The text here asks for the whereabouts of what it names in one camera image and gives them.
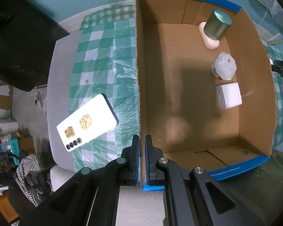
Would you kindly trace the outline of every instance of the cardboard flap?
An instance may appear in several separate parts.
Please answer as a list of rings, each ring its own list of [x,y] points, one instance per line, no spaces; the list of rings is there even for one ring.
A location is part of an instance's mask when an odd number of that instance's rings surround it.
[[[140,0],[144,23],[181,24],[186,0]]]
[[[146,181],[145,161],[145,136],[147,135],[147,98],[145,71],[145,51],[142,11],[139,0],[135,0],[135,36],[136,36],[136,75],[138,87],[138,115],[139,115],[139,138],[141,140],[141,181]]]
[[[225,164],[208,152],[186,151],[164,154],[164,157],[176,162],[180,167],[191,170],[195,167],[202,167],[206,171],[212,171],[226,167]]]
[[[276,150],[273,149],[273,150],[272,150],[272,155],[275,156],[275,157],[276,157],[277,155],[282,155],[282,156],[283,156],[283,152],[276,151]]]
[[[259,156],[258,154],[244,149],[240,146],[228,146],[218,149],[209,149],[208,152],[224,162],[227,166],[231,166]]]
[[[225,37],[236,61],[242,94],[238,145],[270,156],[277,116],[274,82],[265,48],[243,8]]]

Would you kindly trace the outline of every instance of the wall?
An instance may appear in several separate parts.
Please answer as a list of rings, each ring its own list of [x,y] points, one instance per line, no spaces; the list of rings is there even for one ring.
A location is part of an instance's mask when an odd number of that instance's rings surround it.
[[[0,86],[0,119],[11,118],[11,95],[9,86]]]

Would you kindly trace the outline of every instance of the striped cloth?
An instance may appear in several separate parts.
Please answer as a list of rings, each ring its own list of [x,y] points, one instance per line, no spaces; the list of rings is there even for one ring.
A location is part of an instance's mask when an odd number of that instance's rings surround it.
[[[45,200],[45,195],[40,193],[38,189],[33,189],[31,185],[26,182],[26,176],[29,172],[40,172],[42,169],[38,163],[37,155],[30,154],[23,158],[20,165],[17,167],[14,179],[23,194],[34,204],[36,207]]]

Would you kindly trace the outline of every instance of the white table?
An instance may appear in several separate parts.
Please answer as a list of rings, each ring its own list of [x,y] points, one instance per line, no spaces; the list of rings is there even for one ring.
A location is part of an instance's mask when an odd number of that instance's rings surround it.
[[[81,35],[82,31],[78,31],[56,42],[47,85],[47,124],[51,152],[57,165],[70,171],[75,170],[72,153],[66,151],[57,125],[69,116],[70,81]]]

